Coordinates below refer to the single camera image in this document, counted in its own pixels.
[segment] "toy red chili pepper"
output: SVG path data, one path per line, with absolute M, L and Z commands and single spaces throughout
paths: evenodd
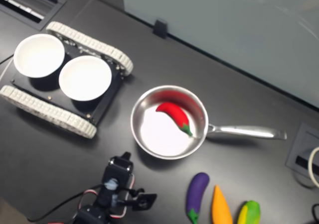
M 179 106 L 170 102 L 165 102 L 160 104 L 157 107 L 156 111 L 168 114 L 174 120 L 181 131 L 187 133 L 189 136 L 193 135 L 189 129 L 189 121 L 187 115 Z

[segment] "orange carrot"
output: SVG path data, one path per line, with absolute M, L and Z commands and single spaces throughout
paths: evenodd
M 211 215 L 213 224 L 233 224 L 226 200 L 217 185 L 214 190 Z

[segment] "table surface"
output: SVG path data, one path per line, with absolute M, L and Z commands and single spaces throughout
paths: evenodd
M 123 50 L 134 62 L 128 77 L 98 126 L 93 140 L 70 135 L 0 99 L 0 195 L 29 218 L 35 218 L 64 199 L 99 184 L 110 157 L 132 153 L 135 187 L 157 193 L 147 212 L 128 212 L 121 223 L 189 223 L 185 194 L 191 178 L 206 172 L 198 223 L 211 223 L 214 185 L 219 185 L 233 216 L 246 200 L 260 203 L 261 224 L 310 224 L 317 190 L 298 184 L 285 166 L 302 122 L 319 129 L 319 114 L 172 39 L 161 39 L 149 27 L 98 0 L 67 0 L 54 20 Z M 32 28 L 9 18 L 1 27 L 0 58 L 14 51 Z M 3 71 L 7 62 L 0 66 Z M 15 72 L 9 67 L 0 87 Z M 212 124 L 249 124 L 285 129 L 286 141 L 245 138 L 206 139 L 191 156 L 158 160 L 136 144 L 130 113 L 145 91 L 159 85 L 185 87 L 204 103 Z M 46 221 L 67 220 L 76 202 Z

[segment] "stainless steel saucepan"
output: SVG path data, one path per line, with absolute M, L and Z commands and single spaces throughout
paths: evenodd
M 163 102 L 180 106 L 189 119 L 193 137 L 180 131 L 165 113 L 156 112 Z M 139 146 L 161 159 L 180 159 L 195 152 L 207 135 L 227 133 L 255 138 L 287 139 L 284 131 L 259 126 L 215 126 L 208 123 L 206 109 L 199 98 L 178 86 L 159 86 L 144 93 L 133 107 L 131 129 Z

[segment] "green pepper stem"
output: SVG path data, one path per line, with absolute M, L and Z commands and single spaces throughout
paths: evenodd
M 193 136 L 193 134 L 191 133 L 190 129 L 189 129 L 189 125 L 183 123 L 183 127 L 180 128 L 181 131 L 187 133 L 189 136 Z
M 197 224 L 198 214 L 194 211 L 193 208 L 187 213 L 187 216 L 193 224 Z

